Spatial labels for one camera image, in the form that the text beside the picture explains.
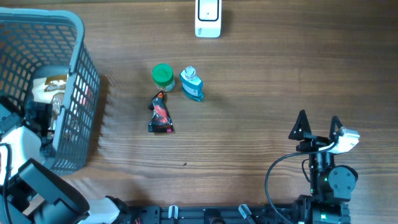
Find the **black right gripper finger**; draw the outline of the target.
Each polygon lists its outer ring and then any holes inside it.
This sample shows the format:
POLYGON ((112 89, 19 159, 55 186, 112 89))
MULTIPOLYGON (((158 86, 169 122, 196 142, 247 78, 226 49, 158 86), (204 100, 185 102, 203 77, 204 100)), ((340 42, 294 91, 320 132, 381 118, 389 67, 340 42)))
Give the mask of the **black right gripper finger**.
POLYGON ((296 123, 292 128, 289 139, 291 140, 304 140, 310 139, 312 136, 312 131, 308 122, 308 118, 305 110, 301 110, 298 114, 296 123))
POLYGON ((337 135, 338 130, 342 127, 342 123, 337 116, 333 116, 331 119, 331 124, 330 124, 330 133, 329 133, 329 138, 331 140, 335 139, 335 136, 337 135))

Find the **blue mouthwash bottle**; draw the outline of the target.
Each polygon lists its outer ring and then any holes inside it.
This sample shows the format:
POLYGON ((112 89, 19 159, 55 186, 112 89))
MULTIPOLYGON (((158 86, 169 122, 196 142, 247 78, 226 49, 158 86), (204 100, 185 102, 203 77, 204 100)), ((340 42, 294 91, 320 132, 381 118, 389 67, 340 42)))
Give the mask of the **blue mouthwash bottle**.
POLYGON ((188 66, 180 72, 182 91, 192 100, 201 101, 204 98, 203 82, 197 75, 195 67, 188 66))

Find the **red black snack pouch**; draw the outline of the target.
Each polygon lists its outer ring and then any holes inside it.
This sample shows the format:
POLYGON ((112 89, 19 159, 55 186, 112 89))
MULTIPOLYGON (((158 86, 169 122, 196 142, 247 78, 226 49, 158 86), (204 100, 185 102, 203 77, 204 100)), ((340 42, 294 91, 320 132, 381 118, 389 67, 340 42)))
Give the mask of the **red black snack pouch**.
POLYGON ((165 93, 159 91, 148 105, 148 109, 153 112, 152 119, 148 124, 148 132, 150 133, 174 132, 174 125, 164 101, 165 93))

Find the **green lid jar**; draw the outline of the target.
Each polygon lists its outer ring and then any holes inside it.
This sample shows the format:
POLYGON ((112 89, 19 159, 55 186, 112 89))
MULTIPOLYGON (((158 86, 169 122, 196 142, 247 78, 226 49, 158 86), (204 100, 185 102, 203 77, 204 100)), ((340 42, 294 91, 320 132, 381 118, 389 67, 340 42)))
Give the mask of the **green lid jar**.
POLYGON ((166 63, 160 63, 152 69, 152 79, 156 87, 163 91, 172 91, 175 86, 174 72, 166 63))

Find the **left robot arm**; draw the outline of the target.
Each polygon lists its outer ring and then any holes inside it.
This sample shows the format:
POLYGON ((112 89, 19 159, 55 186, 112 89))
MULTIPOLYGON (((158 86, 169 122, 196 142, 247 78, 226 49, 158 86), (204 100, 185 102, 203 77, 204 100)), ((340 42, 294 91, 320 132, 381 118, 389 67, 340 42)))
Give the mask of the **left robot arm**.
POLYGON ((87 200, 35 160, 42 142, 24 110, 1 97, 1 223, 130 223, 118 198, 87 200))

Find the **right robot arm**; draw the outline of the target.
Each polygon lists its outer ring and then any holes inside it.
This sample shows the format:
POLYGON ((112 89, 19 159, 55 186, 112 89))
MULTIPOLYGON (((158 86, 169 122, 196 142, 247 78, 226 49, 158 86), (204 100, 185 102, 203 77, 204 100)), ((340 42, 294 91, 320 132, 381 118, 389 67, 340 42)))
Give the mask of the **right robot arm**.
POLYGON ((359 143, 359 133, 344 127, 334 116, 328 137, 313 135, 307 115, 301 110, 289 139, 299 141, 296 151, 308 156, 311 192, 295 200, 290 220, 293 223, 349 223, 347 203, 358 173, 349 166, 337 166, 335 156, 354 148, 359 143))

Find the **white barcode scanner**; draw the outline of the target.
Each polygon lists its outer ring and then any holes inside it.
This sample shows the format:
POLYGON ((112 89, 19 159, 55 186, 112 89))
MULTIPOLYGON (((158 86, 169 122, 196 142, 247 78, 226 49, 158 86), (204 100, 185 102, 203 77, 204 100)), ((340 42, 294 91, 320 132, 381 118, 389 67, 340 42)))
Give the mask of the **white barcode scanner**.
POLYGON ((221 35, 222 0, 195 1, 195 35, 218 38, 221 35))

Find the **beige snack bag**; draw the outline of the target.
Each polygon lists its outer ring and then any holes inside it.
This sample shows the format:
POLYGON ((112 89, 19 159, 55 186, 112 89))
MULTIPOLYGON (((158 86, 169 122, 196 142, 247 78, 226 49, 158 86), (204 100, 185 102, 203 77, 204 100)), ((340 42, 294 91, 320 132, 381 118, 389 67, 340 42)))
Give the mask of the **beige snack bag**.
POLYGON ((46 78, 36 78, 33 81, 32 93, 34 101, 52 105, 52 118, 49 130, 55 130, 60 108, 63 105, 68 75, 61 74, 46 78))

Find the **grey plastic mesh basket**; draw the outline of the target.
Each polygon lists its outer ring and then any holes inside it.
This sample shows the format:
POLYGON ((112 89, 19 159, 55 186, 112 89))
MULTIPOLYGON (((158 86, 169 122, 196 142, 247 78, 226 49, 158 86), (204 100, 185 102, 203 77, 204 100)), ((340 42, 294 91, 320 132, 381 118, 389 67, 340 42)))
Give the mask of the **grey plastic mesh basket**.
POLYGON ((1 94, 28 103, 34 79, 67 76, 55 139, 42 153, 57 175, 85 165, 100 93, 84 36, 83 21, 70 11, 1 8, 1 94))

